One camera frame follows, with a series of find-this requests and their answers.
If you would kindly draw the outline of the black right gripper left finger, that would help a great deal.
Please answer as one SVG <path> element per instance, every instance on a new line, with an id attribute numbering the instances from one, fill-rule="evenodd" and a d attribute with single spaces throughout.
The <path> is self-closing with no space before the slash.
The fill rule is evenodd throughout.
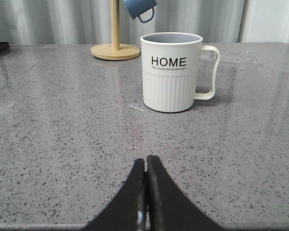
<path id="1" fill-rule="evenodd" d="M 84 231 L 143 231 L 145 229 L 145 161 L 134 161 L 132 169 L 110 203 Z"/>

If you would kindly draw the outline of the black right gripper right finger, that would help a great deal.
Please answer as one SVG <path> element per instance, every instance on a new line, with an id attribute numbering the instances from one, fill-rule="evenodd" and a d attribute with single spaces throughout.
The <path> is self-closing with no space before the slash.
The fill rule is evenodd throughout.
<path id="1" fill-rule="evenodd" d="M 147 157 L 148 205 L 152 231 L 223 231 L 180 190 L 156 155 Z"/>

